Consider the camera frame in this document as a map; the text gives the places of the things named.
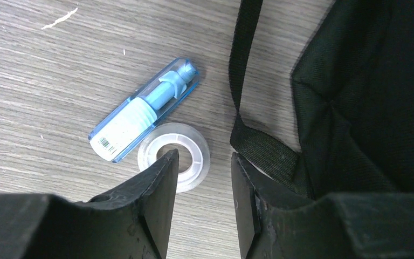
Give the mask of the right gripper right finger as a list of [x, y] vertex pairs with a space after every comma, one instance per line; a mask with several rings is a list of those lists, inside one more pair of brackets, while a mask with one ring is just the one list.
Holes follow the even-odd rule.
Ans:
[[233, 153], [241, 258], [414, 258], [414, 193], [300, 196]]

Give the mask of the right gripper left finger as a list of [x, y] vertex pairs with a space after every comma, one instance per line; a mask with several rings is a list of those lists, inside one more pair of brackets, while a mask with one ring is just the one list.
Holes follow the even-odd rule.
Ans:
[[166, 258], [178, 150], [87, 202], [0, 194], [0, 258]]

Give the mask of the blue correction tape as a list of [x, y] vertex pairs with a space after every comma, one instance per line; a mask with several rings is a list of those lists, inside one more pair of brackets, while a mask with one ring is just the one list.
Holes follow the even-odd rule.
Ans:
[[193, 91], [199, 77], [192, 61], [174, 59], [91, 131], [92, 149], [106, 161], [121, 161]]

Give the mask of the black backpack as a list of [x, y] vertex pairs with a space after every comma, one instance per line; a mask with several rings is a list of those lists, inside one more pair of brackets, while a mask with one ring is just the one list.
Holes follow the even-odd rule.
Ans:
[[237, 152], [315, 199], [414, 192], [414, 1], [336, 1], [291, 86], [301, 151], [238, 115]]

